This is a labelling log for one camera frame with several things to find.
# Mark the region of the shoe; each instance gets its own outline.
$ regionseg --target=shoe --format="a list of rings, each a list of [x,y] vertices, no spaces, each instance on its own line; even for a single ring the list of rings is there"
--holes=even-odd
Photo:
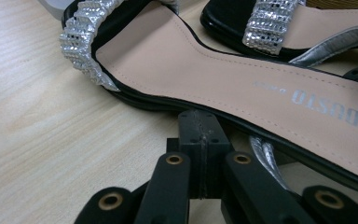
[[[358,82],[210,49],[172,1],[121,2],[67,8],[60,39],[75,68],[131,105],[210,111],[358,190]]]
[[[351,42],[358,41],[358,1],[210,0],[200,22],[234,50],[274,61],[289,62],[332,37],[329,47],[358,48]]]

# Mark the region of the wooden table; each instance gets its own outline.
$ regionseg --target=wooden table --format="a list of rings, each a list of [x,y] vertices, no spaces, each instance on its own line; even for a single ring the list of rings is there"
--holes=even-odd
[[[207,1],[182,2],[182,16],[202,40]],[[177,137],[176,114],[147,112],[94,86],[62,57],[59,21],[37,1],[0,0],[0,223],[71,223],[98,190],[134,190],[147,181]],[[358,65],[358,50],[322,69],[343,74]],[[244,133],[227,129],[236,148]],[[322,184],[347,189],[299,163],[281,166],[294,190]],[[190,223],[225,223],[219,201],[192,201]]]

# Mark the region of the beige insole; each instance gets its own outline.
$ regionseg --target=beige insole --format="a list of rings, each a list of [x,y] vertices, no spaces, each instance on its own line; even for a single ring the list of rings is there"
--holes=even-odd
[[[309,49],[353,26],[358,26],[358,9],[320,10],[298,6],[282,46],[289,49]]]
[[[208,50],[159,3],[98,49],[97,59],[137,91],[225,111],[358,175],[356,82]]]

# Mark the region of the gold grommet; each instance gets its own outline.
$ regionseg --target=gold grommet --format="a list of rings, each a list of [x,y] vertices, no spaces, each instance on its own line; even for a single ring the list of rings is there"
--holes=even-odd
[[[105,194],[100,201],[98,202],[98,206],[104,211],[113,210],[118,208],[123,203],[123,196],[121,194],[112,192]]]
[[[315,198],[319,203],[329,208],[341,209],[344,207],[344,202],[336,194],[327,190],[316,191]]]
[[[235,155],[234,161],[239,164],[249,164],[251,162],[251,158],[245,155]]]
[[[165,161],[168,164],[177,165],[177,164],[182,163],[183,159],[182,159],[182,157],[180,157],[178,155],[171,155],[171,156],[167,157],[167,159]]]

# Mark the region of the sparkly sandal strap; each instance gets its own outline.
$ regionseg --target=sparkly sandal strap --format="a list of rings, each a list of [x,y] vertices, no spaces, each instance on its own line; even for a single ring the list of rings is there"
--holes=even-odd
[[[305,0],[256,0],[242,43],[272,55],[278,55],[289,23],[298,4]]]
[[[112,79],[102,71],[101,66],[91,57],[91,44],[98,28],[123,0],[86,0],[79,2],[78,11],[66,22],[60,35],[62,54],[75,69],[83,72],[92,82],[110,91],[119,91]],[[177,11],[176,0],[160,0]]]

